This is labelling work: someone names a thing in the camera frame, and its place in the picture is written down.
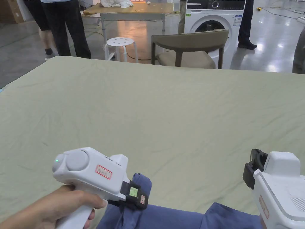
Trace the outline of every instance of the mattress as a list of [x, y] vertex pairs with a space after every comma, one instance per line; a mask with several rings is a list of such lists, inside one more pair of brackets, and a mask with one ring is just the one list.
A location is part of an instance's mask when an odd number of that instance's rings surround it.
[[305, 172], [304, 88], [297, 74], [52, 58], [0, 93], [0, 221], [58, 188], [56, 155], [86, 146], [126, 155], [150, 204], [257, 214], [251, 149], [292, 152]]

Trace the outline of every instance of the shorts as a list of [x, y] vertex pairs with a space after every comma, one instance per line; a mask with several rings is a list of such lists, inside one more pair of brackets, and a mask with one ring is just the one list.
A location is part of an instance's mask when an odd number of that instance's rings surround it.
[[50, 30], [47, 17], [43, 11], [40, 0], [23, 0], [24, 4], [32, 14], [41, 31]]

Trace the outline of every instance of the power strip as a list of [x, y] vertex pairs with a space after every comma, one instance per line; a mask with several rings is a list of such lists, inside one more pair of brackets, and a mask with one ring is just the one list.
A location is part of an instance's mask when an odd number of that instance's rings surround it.
[[305, 17], [299, 17], [299, 18], [297, 18], [297, 21], [305, 24]]

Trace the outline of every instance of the person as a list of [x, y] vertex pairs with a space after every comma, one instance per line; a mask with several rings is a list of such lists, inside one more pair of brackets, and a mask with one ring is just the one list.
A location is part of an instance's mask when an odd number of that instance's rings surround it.
[[91, 58], [78, 0], [41, 0], [60, 56], [71, 56], [66, 24], [77, 57]]
[[250, 41], [250, 31], [252, 26], [254, 0], [246, 0], [244, 13], [242, 15], [242, 22], [240, 23], [238, 33], [238, 47], [243, 49], [254, 50], [257, 45]]
[[[95, 209], [104, 208], [106, 201], [96, 194], [90, 194], [82, 190], [74, 190], [73, 186], [64, 185], [51, 194], [41, 198], [27, 208], [10, 216], [0, 223], [0, 228], [5, 229], [29, 229], [48, 228], [55, 229], [56, 221], [74, 212], [82, 205], [89, 205]], [[90, 226], [94, 218], [92, 210], [84, 228]]]
[[292, 73], [305, 74], [305, 28], [301, 32], [296, 45]]
[[39, 27], [38, 33], [45, 49], [45, 60], [49, 60], [55, 56], [51, 48], [51, 46], [55, 47], [55, 43], [47, 18], [43, 12], [41, 2], [40, 0], [23, 0], [23, 2]]
[[184, 33], [186, 0], [180, 0], [180, 21], [178, 24], [178, 33]]

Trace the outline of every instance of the black clip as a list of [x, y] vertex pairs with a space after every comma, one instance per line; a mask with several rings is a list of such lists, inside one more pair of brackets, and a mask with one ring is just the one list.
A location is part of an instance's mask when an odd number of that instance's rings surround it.
[[148, 196], [141, 190], [140, 185], [132, 181], [130, 183], [123, 181], [120, 193], [126, 196], [126, 201], [108, 200], [108, 203], [117, 207], [125, 206], [132, 210], [144, 210], [147, 208]]
[[254, 190], [255, 179], [253, 177], [254, 171], [259, 169], [260, 171], [264, 171], [264, 165], [267, 160], [268, 154], [265, 154], [263, 151], [259, 149], [251, 150], [251, 160], [249, 163], [245, 164], [244, 174], [242, 175], [242, 179], [246, 183], [246, 185]]

